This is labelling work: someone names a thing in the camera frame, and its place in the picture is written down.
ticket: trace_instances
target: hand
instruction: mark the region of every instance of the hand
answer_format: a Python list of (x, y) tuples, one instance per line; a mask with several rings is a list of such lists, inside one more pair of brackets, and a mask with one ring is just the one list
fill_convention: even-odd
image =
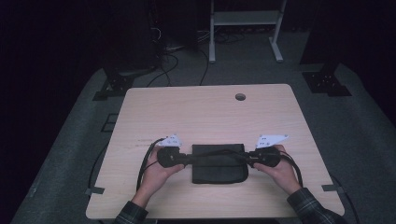
[[(281, 153), (286, 152), (285, 148), (281, 145), (275, 145)], [(271, 176), (275, 183), (280, 186), (289, 195), (301, 188), (294, 174), (293, 167), (285, 160), (280, 160), (280, 163), (276, 167), (269, 167), (260, 163), (254, 163), (254, 168), (262, 171)]]
[(157, 152), (161, 147), (154, 147), (148, 158), (147, 170), (143, 175), (142, 184), (136, 195), (132, 198), (132, 202), (145, 208), (149, 202), (151, 196), (159, 190), (169, 176), (184, 169), (183, 164), (179, 164), (169, 168), (163, 168), (157, 162)]

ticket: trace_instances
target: wooden tabletop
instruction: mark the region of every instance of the wooden tabletop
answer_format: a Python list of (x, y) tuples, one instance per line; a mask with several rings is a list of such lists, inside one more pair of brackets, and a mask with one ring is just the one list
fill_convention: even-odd
[[(242, 93), (244, 101), (235, 99)], [(132, 199), (149, 145), (176, 133), (180, 152), (193, 144), (244, 144), (255, 149), (260, 134), (287, 134), (281, 144), (299, 165), (304, 186), (322, 205), (343, 215), (331, 178), (289, 85), (166, 87), (128, 90), (111, 136), (86, 215), (115, 218)], [(245, 182), (191, 183), (191, 166), (172, 175), (148, 203), (149, 218), (295, 217), (288, 195), (268, 175), (249, 168)]]

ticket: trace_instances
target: plaid shirt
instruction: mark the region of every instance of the plaid shirt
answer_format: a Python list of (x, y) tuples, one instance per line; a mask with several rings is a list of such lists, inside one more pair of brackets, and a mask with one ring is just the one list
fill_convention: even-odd
[(288, 203), (304, 224), (347, 224), (340, 215), (325, 209), (306, 188), (291, 194)]
[[(308, 189), (300, 189), (291, 194), (288, 203), (304, 224), (347, 224), (341, 216), (325, 209)], [(144, 222), (147, 214), (145, 209), (128, 202), (114, 224), (140, 224)]]

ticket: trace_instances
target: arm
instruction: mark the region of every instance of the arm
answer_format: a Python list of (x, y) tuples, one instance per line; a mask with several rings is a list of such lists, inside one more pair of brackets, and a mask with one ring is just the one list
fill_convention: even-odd
[[(275, 147), (280, 152), (286, 152), (281, 145)], [(347, 223), (341, 216), (321, 206), (308, 189), (299, 185), (288, 162), (281, 160), (274, 168), (259, 163), (255, 163), (254, 167), (271, 176), (289, 194), (288, 203), (303, 223)]]
[(145, 210), (149, 199), (157, 192), (169, 176), (184, 169), (184, 165), (179, 164), (169, 168), (163, 168), (157, 162), (157, 152), (160, 147), (155, 147), (148, 158), (148, 166), (143, 176), (142, 184), (131, 201), (122, 208), (116, 217), (115, 224), (142, 223), (148, 212)]

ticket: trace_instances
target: black pouch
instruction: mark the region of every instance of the black pouch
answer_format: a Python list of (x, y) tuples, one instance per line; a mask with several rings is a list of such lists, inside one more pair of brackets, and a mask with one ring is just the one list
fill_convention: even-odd
[(193, 184), (233, 184), (248, 178), (248, 165), (243, 157), (233, 153), (214, 155), (225, 150), (245, 152), (245, 147), (243, 144), (192, 145)]

